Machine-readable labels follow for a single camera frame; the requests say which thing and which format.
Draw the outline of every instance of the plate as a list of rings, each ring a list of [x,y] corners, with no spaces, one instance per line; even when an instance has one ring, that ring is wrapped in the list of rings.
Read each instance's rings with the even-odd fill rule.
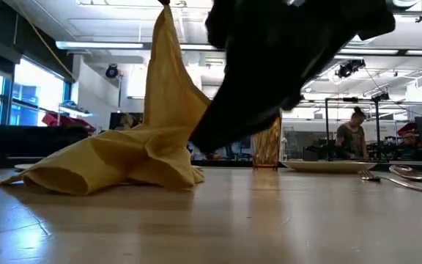
[[[351,174],[371,169],[376,163],[357,161],[282,161],[284,166],[298,172]]]

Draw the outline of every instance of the silverware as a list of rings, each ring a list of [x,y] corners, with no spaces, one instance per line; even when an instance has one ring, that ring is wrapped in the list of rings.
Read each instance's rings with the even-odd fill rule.
[[[388,170],[407,180],[422,181],[422,172],[405,165],[392,165]]]
[[[381,179],[384,179],[384,180],[389,180],[392,183],[396,183],[396,184],[403,186],[403,187],[406,187],[406,188],[410,188],[410,189],[413,189],[413,190],[416,190],[416,191],[422,191],[422,187],[420,187],[420,186],[415,186],[413,184],[405,183],[404,181],[392,179],[392,178],[389,178],[389,177],[373,175],[370,171],[367,171],[367,170],[360,171],[359,175],[361,176],[361,179],[363,179],[363,180],[380,182]]]

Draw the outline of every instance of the table surface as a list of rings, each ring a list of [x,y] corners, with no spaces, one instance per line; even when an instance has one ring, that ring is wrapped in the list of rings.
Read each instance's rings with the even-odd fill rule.
[[[0,263],[422,263],[420,192],[356,175],[204,172],[194,192],[0,187]]]

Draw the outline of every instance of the gray shirt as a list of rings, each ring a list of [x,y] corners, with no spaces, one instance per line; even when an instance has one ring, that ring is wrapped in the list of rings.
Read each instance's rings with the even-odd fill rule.
[[[354,154],[356,157],[363,156],[363,141],[364,130],[359,127],[356,132],[353,132],[347,125],[340,125],[336,131],[336,137],[344,138],[341,147],[347,154]]]

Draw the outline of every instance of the yellow napkin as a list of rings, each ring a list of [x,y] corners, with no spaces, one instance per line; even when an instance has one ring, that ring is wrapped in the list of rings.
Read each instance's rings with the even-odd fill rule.
[[[147,74],[144,124],[106,131],[41,160],[0,185],[22,180],[33,191],[86,195],[131,180],[190,189],[204,180],[186,144],[209,104],[182,63],[169,6],[155,23]]]

